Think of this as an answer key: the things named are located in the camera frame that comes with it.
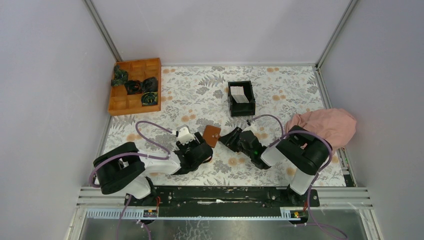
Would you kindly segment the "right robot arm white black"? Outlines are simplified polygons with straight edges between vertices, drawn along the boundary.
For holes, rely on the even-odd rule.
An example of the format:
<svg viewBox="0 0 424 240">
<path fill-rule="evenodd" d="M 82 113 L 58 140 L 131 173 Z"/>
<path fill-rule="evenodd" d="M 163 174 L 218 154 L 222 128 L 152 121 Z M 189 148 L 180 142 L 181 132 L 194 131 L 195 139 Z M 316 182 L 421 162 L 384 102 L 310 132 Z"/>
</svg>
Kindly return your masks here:
<svg viewBox="0 0 424 240">
<path fill-rule="evenodd" d="M 322 137 L 298 125 L 269 146 L 261 144 L 255 131 L 253 125 L 245 129 L 236 127 L 230 133 L 220 136 L 218 141 L 233 152 L 245 154 L 262 170 L 269 169 L 284 159 L 289 160 L 297 170 L 288 185 L 286 198 L 293 206 L 301 205 L 307 199 L 306 192 L 318 172 L 330 159 L 333 148 Z"/>
</svg>

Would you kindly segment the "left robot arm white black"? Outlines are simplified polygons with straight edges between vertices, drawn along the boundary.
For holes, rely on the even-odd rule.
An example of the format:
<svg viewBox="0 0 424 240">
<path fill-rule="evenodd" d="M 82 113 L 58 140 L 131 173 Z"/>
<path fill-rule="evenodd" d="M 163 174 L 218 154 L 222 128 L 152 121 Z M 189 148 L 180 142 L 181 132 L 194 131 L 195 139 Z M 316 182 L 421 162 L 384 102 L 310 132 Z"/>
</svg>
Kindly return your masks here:
<svg viewBox="0 0 424 240">
<path fill-rule="evenodd" d="M 196 171 L 213 157 L 213 149 L 199 132 L 190 133 L 186 127 L 172 131 L 177 150 L 166 155 L 143 153 L 134 142 L 126 142 L 93 161 L 90 186 L 103 195 L 126 193 L 148 206 L 155 200 L 151 173 L 185 175 Z"/>
</svg>

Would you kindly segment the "brown leather card holder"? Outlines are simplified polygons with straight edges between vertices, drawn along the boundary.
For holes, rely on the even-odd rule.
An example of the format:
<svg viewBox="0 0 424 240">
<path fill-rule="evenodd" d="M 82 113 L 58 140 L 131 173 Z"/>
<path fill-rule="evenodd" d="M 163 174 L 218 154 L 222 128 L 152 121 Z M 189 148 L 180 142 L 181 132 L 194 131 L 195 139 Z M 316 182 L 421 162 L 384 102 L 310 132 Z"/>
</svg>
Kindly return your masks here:
<svg viewBox="0 0 424 240">
<path fill-rule="evenodd" d="M 220 133 L 220 127 L 207 125 L 203 131 L 202 137 L 211 148 L 215 148 L 219 141 Z"/>
</svg>

